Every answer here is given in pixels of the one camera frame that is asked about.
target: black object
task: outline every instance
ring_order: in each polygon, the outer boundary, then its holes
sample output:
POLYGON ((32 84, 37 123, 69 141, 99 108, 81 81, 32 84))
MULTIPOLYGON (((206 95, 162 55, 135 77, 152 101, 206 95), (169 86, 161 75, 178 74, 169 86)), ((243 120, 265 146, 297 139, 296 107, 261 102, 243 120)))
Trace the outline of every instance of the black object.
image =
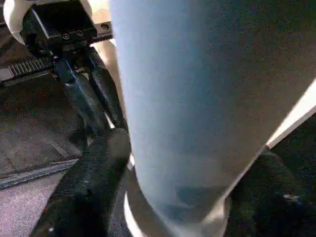
POLYGON ((54 65, 50 58, 29 59, 0 68, 0 85, 8 87, 20 82, 51 74, 54 65))
POLYGON ((112 38, 110 22, 94 25, 78 0, 33 5, 23 19, 21 36, 32 54, 51 58, 87 127, 99 135, 109 129, 105 111, 116 127, 127 129, 115 84, 97 52, 89 48, 112 38), (89 81, 79 72, 82 68, 89 72, 89 81))
POLYGON ((124 129, 115 128, 98 136, 62 178, 31 236, 107 236, 130 152, 124 129))
POLYGON ((111 39, 112 31, 110 22, 94 25, 81 2, 75 0, 34 4, 24 16, 21 36, 35 56, 56 56, 111 39))
POLYGON ((56 72, 74 109, 96 134, 102 135, 110 128, 107 118, 89 81, 83 74, 74 70, 72 60, 72 53, 56 60, 56 72))
POLYGON ((119 103, 117 89, 109 71, 105 68, 98 52, 94 48, 90 48, 87 55, 89 81, 92 88, 96 92, 107 114, 110 116, 114 126, 128 130, 119 103))
POLYGON ((315 209, 281 158, 265 148, 232 192, 226 236, 304 236, 315 209))

